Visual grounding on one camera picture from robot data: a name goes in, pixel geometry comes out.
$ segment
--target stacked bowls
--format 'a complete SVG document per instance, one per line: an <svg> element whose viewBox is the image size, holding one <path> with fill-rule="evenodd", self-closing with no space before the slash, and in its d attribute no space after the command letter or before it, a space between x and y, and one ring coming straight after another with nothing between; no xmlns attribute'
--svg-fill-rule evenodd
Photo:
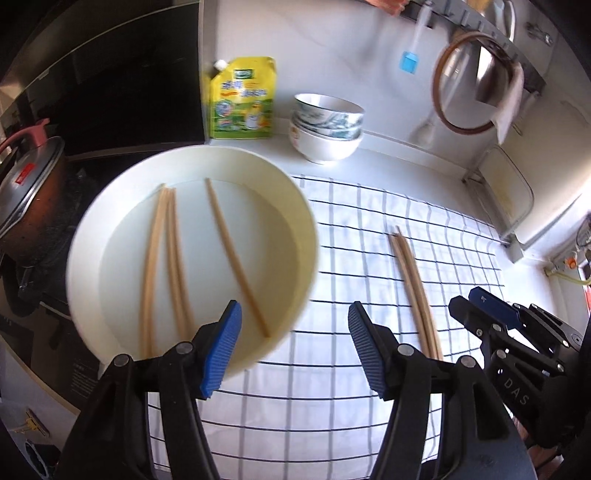
<svg viewBox="0 0 591 480"><path fill-rule="evenodd" d="M352 155L363 138L364 110L341 98L300 93L290 122L294 148L314 163L331 164Z"/></svg>

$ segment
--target blue brush head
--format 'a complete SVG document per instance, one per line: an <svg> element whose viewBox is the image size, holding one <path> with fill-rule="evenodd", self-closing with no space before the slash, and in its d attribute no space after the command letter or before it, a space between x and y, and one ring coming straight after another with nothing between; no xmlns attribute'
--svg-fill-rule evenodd
<svg viewBox="0 0 591 480"><path fill-rule="evenodd" d="M406 51L400 59L400 68L405 72L414 74L417 71L418 56L411 51Z"/></svg>

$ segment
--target blue gripper pad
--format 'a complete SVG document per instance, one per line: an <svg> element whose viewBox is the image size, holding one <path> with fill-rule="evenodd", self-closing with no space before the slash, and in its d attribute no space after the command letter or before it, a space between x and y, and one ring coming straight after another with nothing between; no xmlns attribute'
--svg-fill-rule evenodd
<svg viewBox="0 0 591 480"><path fill-rule="evenodd" d="M398 342L386 327L374 325L363 305L356 301L349 306L349 332L369 387L384 398L387 391L386 373L390 368L392 345Z"/></svg>
<svg viewBox="0 0 591 480"><path fill-rule="evenodd" d="M497 322L505 325L507 330L521 327L519 311L484 288L475 287L471 289L468 300Z"/></svg>
<svg viewBox="0 0 591 480"><path fill-rule="evenodd" d="M209 343L209 351L203 365L203 380L200 389L205 398L212 396L220 388L226 367L234 351L242 328L242 307L232 300L216 325L214 338Z"/></svg>

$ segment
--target robotic arm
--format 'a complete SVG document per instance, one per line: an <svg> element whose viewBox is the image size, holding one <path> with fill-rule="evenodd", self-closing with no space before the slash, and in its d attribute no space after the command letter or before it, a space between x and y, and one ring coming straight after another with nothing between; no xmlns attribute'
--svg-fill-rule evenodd
<svg viewBox="0 0 591 480"><path fill-rule="evenodd" d="M481 288L452 299L449 310L482 340L484 370L471 356L428 359L373 324L360 302L349 308L369 385L394 400L371 480L535 480L531 445L560 447L564 462L551 480L588 478L591 329L582 338L535 305L509 306ZM219 388L241 318L231 301L219 322L161 357L116 356L72 429L56 478L155 480L147 392L159 392L173 478L219 480L194 399ZM511 338L513 328L537 351ZM443 395L439 454L422 462L432 393ZM505 405L530 433L526 443Z"/></svg>

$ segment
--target screw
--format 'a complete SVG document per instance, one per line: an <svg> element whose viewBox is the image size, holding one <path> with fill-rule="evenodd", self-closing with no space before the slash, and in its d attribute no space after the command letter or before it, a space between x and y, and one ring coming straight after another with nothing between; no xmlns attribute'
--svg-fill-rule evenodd
<svg viewBox="0 0 591 480"><path fill-rule="evenodd" d="M193 350L193 344L191 342L181 342L176 346L176 351L180 355L187 355L191 350Z"/></svg>
<svg viewBox="0 0 591 480"><path fill-rule="evenodd" d="M406 343L398 346L398 353L404 356L411 356L414 353L414 348Z"/></svg>
<svg viewBox="0 0 591 480"><path fill-rule="evenodd" d="M464 367L467 368L474 368L476 366L476 360L474 360L471 356L463 356L460 358L460 362Z"/></svg>
<svg viewBox="0 0 591 480"><path fill-rule="evenodd" d="M116 367L123 367L127 365L127 362L129 362L129 355L125 353L120 353L115 357L115 360L113 361Z"/></svg>

